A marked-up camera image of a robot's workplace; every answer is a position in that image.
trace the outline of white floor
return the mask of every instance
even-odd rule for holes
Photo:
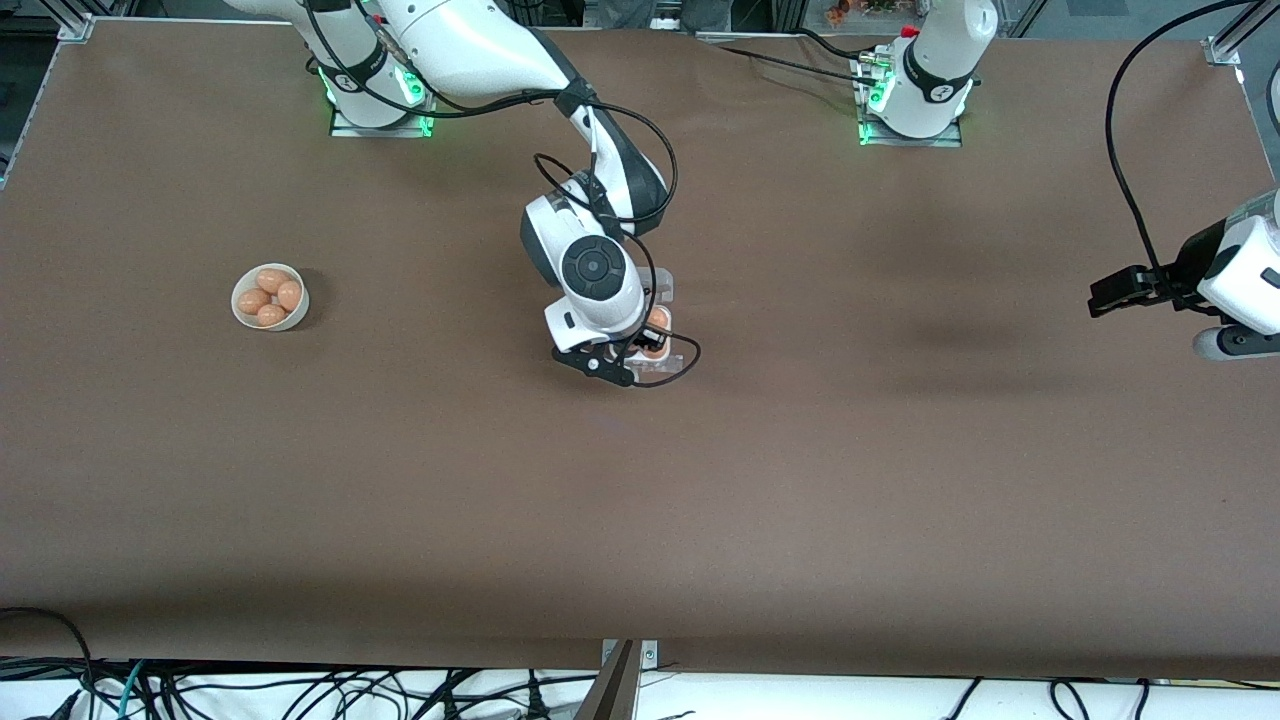
[[[549,678],[577,671],[547,671]],[[187,684],[262,684],[280,679],[317,675],[221,675],[192,679]],[[443,673],[415,671],[401,675],[411,692],[430,692]],[[485,671],[465,683],[460,693],[483,694],[526,682],[524,670]],[[943,720],[952,711],[968,680],[916,678],[819,678],[791,675],[713,675],[646,673],[640,691],[636,720],[666,720],[694,711],[691,720]],[[556,707],[580,700],[589,683],[548,685],[543,697]],[[73,680],[26,680],[0,683],[0,720],[27,720],[51,714],[74,689]],[[102,689],[119,692],[115,683]],[[1123,684],[1076,683],[1092,720],[1128,720],[1134,716],[1139,688]],[[192,691],[184,694],[214,720],[280,720],[300,687],[259,691]],[[1064,705],[1080,720],[1065,692]],[[513,696],[524,701],[521,691]],[[328,720],[337,711],[337,693],[317,706],[307,720]],[[141,706],[131,705],[129,710]],[[517,712],[516,705],[492,702],[466,715],[497,720]],[[396,720],[402,708],[385,701],[355,705],[348,720]],[[438,707],[428,720],[442,720]],[[97,719],[111,720],[99,703]],[[963,720],[1053,720],[1059,715],[1048,700],[1048,683],[1037,680],[984,680],[965,707]],[[1280,692],[1153,685],[1142,720],[1275,720],[1280,717]],[[87,719],[87,701],[77,702],[72,720]]]

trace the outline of teal cable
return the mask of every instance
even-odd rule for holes
[[[129,696],[133,693],[133,683],[138,682],[138,673],[142,671],[143,662],[146,660],[140,660],[133,666],[133,670],[129,670],[129,676],[124,680],[124,689],[120,691],[120,707],[116,708],[115,720],[124,720],[129,714]]]

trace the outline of brown tabletop surface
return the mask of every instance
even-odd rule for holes
[[[284,26],[61,50],[0,193],[4,605],[115,657],[1280,675],[1277,365],[1085,311],[1143,261],[1102,143],[1128,44],[997,41],[964,147],[920,150],[859,146],[837,79],[554,38],[680,154],[648,240],[705,357],[663,389],[550,360],[517,228],[534,152],[586,164],[554,108],[335,140]],[[1270,184],[1194,44],[1117,137],[1169,259]],[[230,316],[266,261],[296,331]]]

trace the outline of bowl of eggs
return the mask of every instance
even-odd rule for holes
[[[255,331],[287,331],[302,322],[310,304],[302,275],[279,263],[244,273],[232,291],[232,314]]]

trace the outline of white bowl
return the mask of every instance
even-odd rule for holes
[[[283,320],[275,323],[269,328],[259,325],[256,316],[246,315],[244,313],[239,311],[239,307],[236,306],[236,300],[241,295],[244,295],[246,292],[257,287],[257,274],[261,273],[262,270],[283,270],[288,273],[293,279],[298,281],[298,284],[302,286],[302,300],[298,301],[298,306],[294,307],[292,313],[285,315]],[[271,304],[279,305],[280,301],[273,295]],[[288,265],[282,265],[280,263],[268,263],[265,265],[259,265],[253,268],[252,270],[244,273],[241,277],[239,282],[236,283],[236,288],[232,290],[232,315],[236,315],[236,319],[239,320],[242,325],[244,325],[246,328],[253,328],[255,331],[269,331],[274,333],[278,333],[280,331],[287,331],[302,322],[302,316],[307,314],[307,307],[310,306],[311,306],[311,296],[307,295],[307,283],[302,282],[302,274]]]

